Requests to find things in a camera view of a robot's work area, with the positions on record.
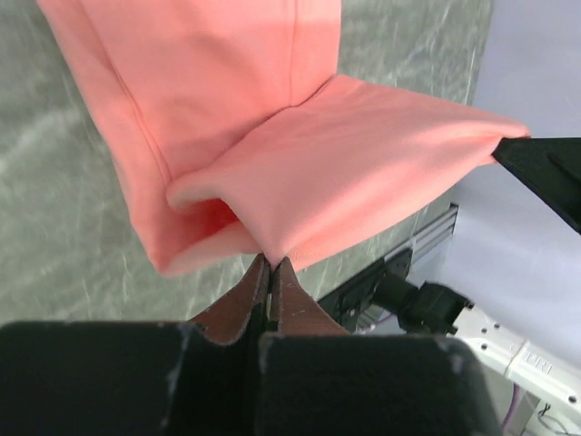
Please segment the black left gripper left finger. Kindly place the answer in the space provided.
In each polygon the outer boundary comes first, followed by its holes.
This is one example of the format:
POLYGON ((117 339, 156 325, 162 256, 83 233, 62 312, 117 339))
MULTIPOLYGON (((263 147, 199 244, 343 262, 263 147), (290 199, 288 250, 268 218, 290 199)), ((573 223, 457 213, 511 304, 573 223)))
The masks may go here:
POLYGON ((258 254, 241 280, 190 322, 201 328, 211 342, 235 343, 245 333, 254 307, 264 303, 268 286, 269 262, 258 254))

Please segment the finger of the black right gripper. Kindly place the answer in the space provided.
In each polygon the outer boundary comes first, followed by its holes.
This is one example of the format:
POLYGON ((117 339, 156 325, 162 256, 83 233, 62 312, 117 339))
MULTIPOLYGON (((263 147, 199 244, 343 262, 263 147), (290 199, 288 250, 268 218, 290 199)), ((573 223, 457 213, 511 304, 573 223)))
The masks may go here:
POLYGON ((580 139, 504 138, 494 159, 580 232, 580 139))

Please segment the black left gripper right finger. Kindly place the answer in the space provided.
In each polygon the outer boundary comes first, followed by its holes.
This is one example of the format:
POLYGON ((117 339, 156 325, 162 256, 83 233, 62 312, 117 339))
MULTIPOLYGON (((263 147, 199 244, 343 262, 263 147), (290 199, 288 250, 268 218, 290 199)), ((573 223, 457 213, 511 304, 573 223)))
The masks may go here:
POLYGON ((289 258, 271 277, 268 330, 282 335, 349 335, 300 286, 289 258))

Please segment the pink t-shirt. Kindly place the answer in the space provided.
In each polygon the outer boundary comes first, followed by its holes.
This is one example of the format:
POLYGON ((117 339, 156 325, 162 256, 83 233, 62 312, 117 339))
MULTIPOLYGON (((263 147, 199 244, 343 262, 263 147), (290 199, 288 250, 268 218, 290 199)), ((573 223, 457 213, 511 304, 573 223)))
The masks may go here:
POLYGON ((431 203, 505 117, 337 72, 338 1, 43 1, 155 268, 298 269, 431 203))

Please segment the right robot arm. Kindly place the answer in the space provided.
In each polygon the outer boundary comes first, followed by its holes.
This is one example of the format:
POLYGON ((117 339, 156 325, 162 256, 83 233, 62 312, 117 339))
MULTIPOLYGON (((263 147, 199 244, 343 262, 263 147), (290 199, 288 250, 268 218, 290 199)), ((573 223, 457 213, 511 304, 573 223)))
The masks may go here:
POLYGON ((380 259, 372 303, 404 332, 463 341, 481 363, 580 413, 580 142, 505 139, 450 209, 380 259))

